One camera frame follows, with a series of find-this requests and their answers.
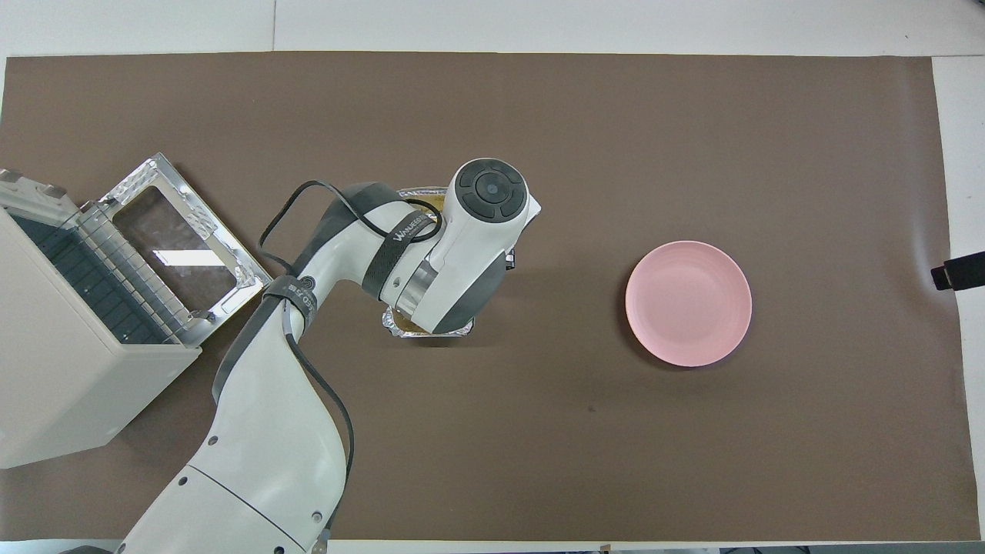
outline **pink plate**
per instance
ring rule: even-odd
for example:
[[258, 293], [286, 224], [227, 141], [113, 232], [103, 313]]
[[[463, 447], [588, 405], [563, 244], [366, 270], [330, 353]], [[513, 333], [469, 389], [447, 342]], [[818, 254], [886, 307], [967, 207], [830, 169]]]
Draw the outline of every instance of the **pink plate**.
[[739, 346], [753, 318], [753, 294], [725, 252], [704, 242], [668, 242], [632, 270], [625, 313], [651, 354], [696, 368]]

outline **metal frame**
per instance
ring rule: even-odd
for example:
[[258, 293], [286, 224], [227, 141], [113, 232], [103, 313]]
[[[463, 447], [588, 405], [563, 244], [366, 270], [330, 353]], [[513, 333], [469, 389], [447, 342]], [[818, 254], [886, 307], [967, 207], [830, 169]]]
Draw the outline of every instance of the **metal frame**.
[[111, 218], [149, 186], [167, 199], [236, 280], [235, 288], [207, 313], [184, 310], [189, 323], [176, 335], [185, 346], [196, 347], [267, 286], [271, 277], [160, 152], [114, 186], [99, 204], [107, 208]]

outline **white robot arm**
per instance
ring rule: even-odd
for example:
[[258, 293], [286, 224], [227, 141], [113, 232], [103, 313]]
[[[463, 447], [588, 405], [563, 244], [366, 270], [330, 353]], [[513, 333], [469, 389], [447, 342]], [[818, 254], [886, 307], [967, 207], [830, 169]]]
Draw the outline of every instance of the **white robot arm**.
[[[313, 184], [321, 183], [306, 183], [292, 201]], [[311, 552], [327, 536], [348, 467], [295, 337], [343, 279], [427, 331], [461, 327], [498, 287], [505, 253], [540, 212], [520, 173], [493, 159], [455, 173], [443, 225], [382, 183], [339, 195], [297, 261], [279, 260], [289, 275], [268, 288], [220, 364], [208, 437], [117, 552]]]

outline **black object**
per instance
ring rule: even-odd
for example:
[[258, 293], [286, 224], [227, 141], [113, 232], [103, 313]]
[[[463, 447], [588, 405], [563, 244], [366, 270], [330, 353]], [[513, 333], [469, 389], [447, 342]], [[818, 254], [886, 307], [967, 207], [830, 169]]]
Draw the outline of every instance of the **black object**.
[[103, 550], [102, 548], [96, 548], [94, 546], [77, 546], [72, 550], [66, 550], [61, 554], [112, 554], [108, 550]]
[[949, 259], [944, 265], [931, 269], [930, 274], [939, 291], [985, 286], [985, 252]]
[[455, 194], [465, 211], [483, 221], [509, 221], [523, 207], [527, 192], [523, 177], [500, 160], [473, 160], [458, 174]]
[[293, 275], [281, 275], [274, 279], [263, 291], [264, 297], [284, 299], [295, 305], [304, 317], [304, 328], [311, 326], [314, 313], [318, 310], [318, 298], [309, 287]]

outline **brown paper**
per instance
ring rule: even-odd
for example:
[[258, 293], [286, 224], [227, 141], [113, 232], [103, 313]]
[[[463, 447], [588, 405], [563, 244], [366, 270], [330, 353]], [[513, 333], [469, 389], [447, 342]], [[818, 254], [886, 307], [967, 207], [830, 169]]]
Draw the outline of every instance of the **brown paper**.
[[[929, 273], [949, 254], [929, 59], [9, 61], [0, 167], [82, 201], [157, 151], [244, 242], [307, 179], [444, 185], [480, 156], [544, 206], [467, 338], [392, 338], [353, 284], [320, 309], [301, 346], [357, 432], [335, 537], [979, 537], [956, 308]], [[293, 256], [328, 201], [271, 247]], [[629, 271], [675, 240], [753, 290], [711, 367], [654, 359], [625, 322]], [[123, 536], [205, 437], [244, 321], [108, 446], [0, 471], [0, 538]]]

